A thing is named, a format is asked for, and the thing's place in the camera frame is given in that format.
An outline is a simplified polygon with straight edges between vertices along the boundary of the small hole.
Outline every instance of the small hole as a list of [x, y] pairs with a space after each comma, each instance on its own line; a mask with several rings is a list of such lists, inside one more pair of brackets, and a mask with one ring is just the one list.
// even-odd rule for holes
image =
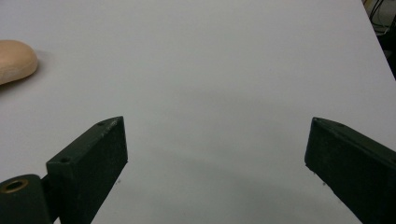
[[20, 189], [23, 189], [24, 187], [26, 187], [26, 185], [28, 183], [29, 183], [29, 181], [26, 179], [15, 180], [15, 181], [9, 183], [8, 185], [2, 187], [0, 189], [0, 191], [2, 193], [12, 193], [12, 192], [18, 191]]
[[70, 162], [71, 159], [69, 157], [64, 157], [61, 159], [61, 162]]

